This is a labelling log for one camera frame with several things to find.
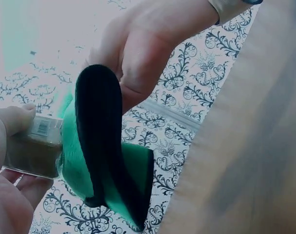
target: green fabric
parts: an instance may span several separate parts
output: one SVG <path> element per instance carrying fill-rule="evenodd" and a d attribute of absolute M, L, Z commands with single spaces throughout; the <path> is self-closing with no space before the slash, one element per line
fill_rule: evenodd
<path fill-rule="evenodd" d="M 122 143 L 122 153 L 128 172 L 142 193 L 145 193 L 149 149 L 139 145 Z"/>
<path fill-rule="evenodd" d="M 93 184 L 79 144 L 74 101 L 64 112 L 62 140 L 65 142 L 63 144 L 63 165 L 61 165 L 64 179 L 80 198 L 92 197 L 94 195 Z"/>
<path fill-rule="evenodd" d="M 120 165 L 125 168 L 126 171 L 124 170 L 124 172 L 128 175 L 121 175 L 121 177 L 130 178 L 131 181 L 121 183 L 120 180 L 117 180 L 119 174 L 116 173 L 118 172 L 113 171 L 115 174 L 112 174 L 112 166 L 110 168 L 105 160 L 106 155 L 101 155 L 101 152 L 92 152 L 92 159 L 96 159 L 94 162 L 97 162 L 97 165 L 90 165 L 90 160 L 87 164 L 80 145 L 81 138 L 78 134 L 78 116 L 76 113 L 78 102 L 76 103 L 77 98 L 72 95 L 72 89 L 69 88 L 67 94 L 63 97 L 56 97 L 55 100 L 58 100 L 59 103 L 57 117 L 63 118 L 63 158 L 58 167 L 66 183 L 87 205 L 89 204 L 91 207 L 95 207 L 95 205 L 107 206 L 121 214 L 129 223 L 143 230 L 153 183 L 153 151 L 139 145 L 122 143 L 121 159 L 123 163 Z"/>

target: finger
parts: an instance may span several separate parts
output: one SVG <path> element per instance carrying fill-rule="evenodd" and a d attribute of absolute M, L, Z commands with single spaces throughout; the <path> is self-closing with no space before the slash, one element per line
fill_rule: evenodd
<path fill-rule="evenodd" d="M 129 35 L 120 80 L 124 113 L 152 93 L 172 50 L 172 45 L 145 31 L 136 30 Z"/>
<path fill-rule="evenodd" d="M 36 176 L 24 174 L 22 176 L 22 179 L 16 185 L 16 188 L 21 191 L 24 187 L 29 186 L 30 184 L 32 184 L 33 181 L 35 181 L 36 178 L 37 178 Z"/>
<path fill-rule="evenodd" d="M 27 179 L 23 186 L 19 186 L 21 193 L 28 199 L 35 210 L 48 189 L 53 185 L 53 180 L 35 177 L 35 179 Z"/>
<path fill-rule="evenodd" d="M 3 170 L 0 174 L 13 184 L 22 176 L 22 173 L 8 169 Z"/>
<path fill-rule="evenodd" d="M 138 93 L 120 82 L 122 92 L 123 114 L 148 98 L 149 94 Z"/>
<path fill-rule="evenodd" d="M 26 130 L 35 117 L 35 105 L 26 104 L 22 108 L 10 106 L 0 109 L 0 120 L 3 122 L 7 136 Z"/>
<path fill-rule="evenodd" d="M 122 77 L 121 61 L 128 35 L 125 25 L 124 19 L 116 18 L 106 26 L 100 45 L 91 48 L 83 68 L 93 64 L 101 64 L 110 68 L 118 79 Z"/>

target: black floral pattern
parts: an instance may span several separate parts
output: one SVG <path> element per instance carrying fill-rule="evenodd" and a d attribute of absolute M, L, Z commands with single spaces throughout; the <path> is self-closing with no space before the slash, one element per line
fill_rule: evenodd
<path fill-rule="evenodd" d="M 105 1 L 112 12 L 119 12 L 139 0 Z M 252 8 L 222 27 L 211 27 L 179 45 L 150 95 L 155 105 L 167 106 L 173 113 L 181 113 L 182 118 L 202 122 L 242 48 L 257 10 Z M 97 23 L 88 26 L 95 35 Z M 33 102 L 38 113 L 53 115 L 53 97 L 75 81 L 85 47 L 77 38 L 67 40 L 53 59 L 33 61 L 0 78 L 0 104 Z M 139 106 L 124 115 L 122 140 L 155 152 L 154 186 L 145 234 L 157 233 L 194 136 L 195 132 L 183 124 L 171 121 L 170 114 L 161 115 Z M 30 230 L 30 234 L 52 233 L 131 234 L 138 230 L 105 207 L 86 207 L 60 178 L 36 210 Z"/>

